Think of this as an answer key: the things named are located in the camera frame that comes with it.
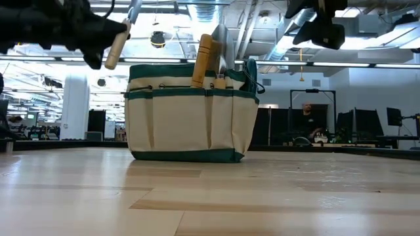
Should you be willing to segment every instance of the green trim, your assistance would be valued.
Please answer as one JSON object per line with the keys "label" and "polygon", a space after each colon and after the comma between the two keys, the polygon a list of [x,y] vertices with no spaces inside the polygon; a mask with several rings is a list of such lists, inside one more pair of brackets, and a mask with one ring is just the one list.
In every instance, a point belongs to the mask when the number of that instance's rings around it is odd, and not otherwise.
{"label": "green trim", "polygon": [[[131,66],[129,83],[133,79],[145,77],[192,77],[193,72],[194,64]],[[245,82],[247,78],[244,72],[234,71],[233,69],[225,71],[224,75],[239,82]],[[216,73],[214,71],[206,71],[205,76],[214,78]]]}
{"label": "green trim", "polygon": [[153,94],[152,94],[152,92],[145,92],[145,91],[129,92],[129,94],[128,94],[128,99],[129,100],[138,99],[138,98],[152,99]]}
{"label": "green trim", "polygon": [[233,90],[233,91],[234,91],[234,96],[238,96],[238,97],[241,97],[241,98],[252,98],[252,99],[254,99],[256,104],[260,104],[260,100],[257,98],[255,93],[240,91],[240,90]]}
{"label": "green trim", "polygon": [[247,76],[243,71],[235,71],[234,69],[228,69],[225,71],[224,76],[243,83],[247,80]]}
{"label": "green trim", "polygon": [[211,89],[211,90],[207,90],[206,96],[228,96],[228,97],[231,97],[231,96],[233,96],[233,90],[214,88],[214,89]]}
{"label": "green trim", "polygon": [[132,151],[133,157],[144,161],[189,161],[204,163],[239,163],[243,155],[235,149],[199,151]]}
{"label": "green trim", "polygon": [[159,96],[204,96],[202,88],[166,88],[153,90],[153,97]]}
{"label": "green trim", "polygon": [[165,89],[154,89],[152,92],[146,91],[134,91],[124,95],[129,100],[137,98],[152,99],[153,97],[162,96],[236,96],[240,98],[252,98],[256,104],[260,103],[260,100],[252,92],[231,90],[231,89],[209,89],[205,90],[202,88],[165,88]]}

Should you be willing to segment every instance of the canvas tote bag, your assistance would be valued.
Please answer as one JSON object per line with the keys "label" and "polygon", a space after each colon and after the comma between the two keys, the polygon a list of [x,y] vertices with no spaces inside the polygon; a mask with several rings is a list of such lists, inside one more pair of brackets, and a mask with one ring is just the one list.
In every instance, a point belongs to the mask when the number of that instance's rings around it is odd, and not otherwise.
{"label": "canvas tote bag", "polygon": [[193,64],[132,66],[125,94],[129,148],[136,159],[236,163],[252,138],[258,99],[240,91],[246,76],[227,71],[228,89],[190,88]]}

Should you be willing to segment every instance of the ceiling pipe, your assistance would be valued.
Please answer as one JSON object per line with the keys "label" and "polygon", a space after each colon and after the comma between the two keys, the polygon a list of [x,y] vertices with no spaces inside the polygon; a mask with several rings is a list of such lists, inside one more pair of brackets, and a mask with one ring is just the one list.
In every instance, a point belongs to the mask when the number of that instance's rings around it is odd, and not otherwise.
{"label": "ceiling pipe", "polygon": [[241,27],[239,29],[238,40],[237,40],[237,43],[235,44],[235,58],[238,56],[239,48],[241,47],[243,34],[245,33],[245,28],[247,27],[248,16],[249,16],[249,12],[251,11],[252,1],[253,0],[247,0],[245,10],[243,11],[243,20],[241,23]]}
{"label": "ceiling pipe", "polygon": [[223,6],[220,5],[187,5],[193,23],[193,38],[199,41],[201,35],[211,34],[222,23]]}
{"label": "ceiling pipe", "polygon": [[[306,21],[311,21],[316,16],[316,12],[313,9],[303,9],[300,11],[298,15],[296,15],[295,19],[288,23],[288,20],[282,17],[282,20],[280,21],[279,27],[277,28],[277,35],[279,36],[277,38],[276,45],[273,47],[273,49],[265,56],[264,60],[270,60],[270,61],[279,61],[283,59],[283,57],[286,55],[289,48],[285,48],[283,45],[280,44],[280,39],[288,33],[291,33],[292,31],[298,30],[300,27],[303,26],[303,24]],[[259,68],[259,72],[267,72],[269,69],[267,66],[262,66]]]}
{"label": "ceiling pipe", "polygon": [[261,5],[264,3],[264,0],[258,0],[257,5],[255,6],[254,14],[251,19],[251,23],[249,24],[247,34],[245,36],[245,42],[243,43],[243,46],[241,48],[241,52],[239,53],[239,59],[242,59],[243,56],[245,56],[245,51],[247,50],[249,40],[251,38],[251,35],[254,31],[255,22],[257,22],[257,18],[259,16]]}
{"label": "ceiling pipe", "polygon": [[298,30],[305,22],[312,21],[315,17],[316,12],[314,9],[310,8],[301,10],[292,23],[290,23],[290,25],[286,28],[285,34]]}

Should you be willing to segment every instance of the white column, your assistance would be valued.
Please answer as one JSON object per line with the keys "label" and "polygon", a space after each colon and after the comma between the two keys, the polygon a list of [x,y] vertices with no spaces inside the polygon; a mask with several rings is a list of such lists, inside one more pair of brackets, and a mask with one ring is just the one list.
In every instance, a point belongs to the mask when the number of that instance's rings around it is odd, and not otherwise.
{"label": "white column", "polygon": [[89,118],[90,87],[85,73],[69,73],[64,83],[60,139],[84,139]]}

